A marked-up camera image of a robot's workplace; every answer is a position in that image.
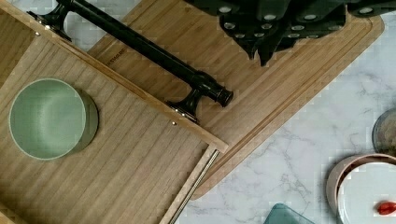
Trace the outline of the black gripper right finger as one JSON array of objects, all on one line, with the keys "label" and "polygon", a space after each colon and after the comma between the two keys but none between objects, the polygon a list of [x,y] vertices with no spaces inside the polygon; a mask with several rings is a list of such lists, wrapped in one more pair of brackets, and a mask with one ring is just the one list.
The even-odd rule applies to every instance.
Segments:
[{"label": "black gripper right finger", "polygon": [[273,26],[258,47],[261,66],[273,54],[289,49],[303,38],[321,38],[346,24],[346,3],[289,3],[284,16]]}]

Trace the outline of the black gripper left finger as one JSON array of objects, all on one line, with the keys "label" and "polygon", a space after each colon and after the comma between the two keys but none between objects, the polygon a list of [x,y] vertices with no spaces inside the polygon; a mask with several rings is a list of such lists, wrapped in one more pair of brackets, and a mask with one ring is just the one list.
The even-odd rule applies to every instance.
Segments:
[{"label": "black gripper left finger", "polygon": [[219,16],[219,25],[250,60],[258,54],[261,61],[269,61],[275,52],[291,47],[284,36],[289,24],[275,13],[227,13]]}]

